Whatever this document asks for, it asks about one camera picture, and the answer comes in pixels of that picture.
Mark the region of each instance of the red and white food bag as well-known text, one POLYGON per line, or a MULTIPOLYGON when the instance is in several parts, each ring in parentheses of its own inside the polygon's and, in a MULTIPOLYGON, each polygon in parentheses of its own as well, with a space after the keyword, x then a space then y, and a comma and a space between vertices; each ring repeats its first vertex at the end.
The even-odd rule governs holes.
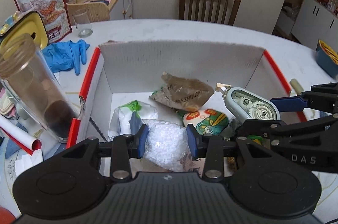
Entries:
POLYGON ((37 11, 45 25, 48 43, 60 41, 72 32, 65 0, 14 0, 21 12, 37 11))

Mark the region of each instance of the bottle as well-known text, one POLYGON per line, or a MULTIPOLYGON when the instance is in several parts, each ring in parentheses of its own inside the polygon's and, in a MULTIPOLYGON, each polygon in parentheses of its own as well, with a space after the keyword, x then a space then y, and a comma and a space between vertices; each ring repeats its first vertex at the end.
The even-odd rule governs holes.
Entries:
POLYGON ((60 142, 66 143, 78 114, 29 34, 0 46, 0 79, 22 108, 60 142))

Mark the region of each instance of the crumpled wrapper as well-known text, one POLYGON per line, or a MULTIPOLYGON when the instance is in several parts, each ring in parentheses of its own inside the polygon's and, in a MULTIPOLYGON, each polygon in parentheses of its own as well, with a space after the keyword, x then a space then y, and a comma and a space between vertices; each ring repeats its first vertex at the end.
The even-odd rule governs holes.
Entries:
POLYGON ((214 94, 211 86, 197 79, 180 78, 166 72, 161 79, 166 84, 150 98, 170 108, 194 112, 214 94))

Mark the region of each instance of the blue glove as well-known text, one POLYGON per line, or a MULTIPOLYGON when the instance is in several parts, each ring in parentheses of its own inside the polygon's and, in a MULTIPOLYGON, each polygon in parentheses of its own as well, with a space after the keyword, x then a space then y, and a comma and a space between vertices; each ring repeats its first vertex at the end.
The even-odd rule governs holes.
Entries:
POLYGON ((82 64, 87 63, 86 50, 89 44, 85 40, 52 43, 42 50, 46 62, 52 72, 67 71, 75 68, 80 74, 80 57, 82 64))

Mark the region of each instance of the food package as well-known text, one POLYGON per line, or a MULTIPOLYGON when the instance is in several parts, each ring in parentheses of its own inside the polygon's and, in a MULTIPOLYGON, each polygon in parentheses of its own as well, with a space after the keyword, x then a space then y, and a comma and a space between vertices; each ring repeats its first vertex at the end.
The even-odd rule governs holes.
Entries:
POLYGON ((114 110, 110 122, 108 137, 111 141, 122 134, 135 135, 142 126, 142 119, 157 119, 157 109, 141 101, 131 101, 114 110))
POLYGON ((21 12, 37 11, 46 28, 48 43, 60 41, 72 32, 66 0, 14 0, 21 12))
POLYGON ((219 135, 228 125, 228 117, 213 109, 199 110, 187 113, 183 117, 184 126, 193 124, 199 134, 219 135))
POLYGON ((149 128, 143 158, 172 172, 192 169, 187 130, 167 121, 142 120, 149 128))
POLYGON ((150 98, 170 108, 197 111, 214 93, 211 86, 197 79, 180 78, 166 72, 161 78, 166 84, 150 98))

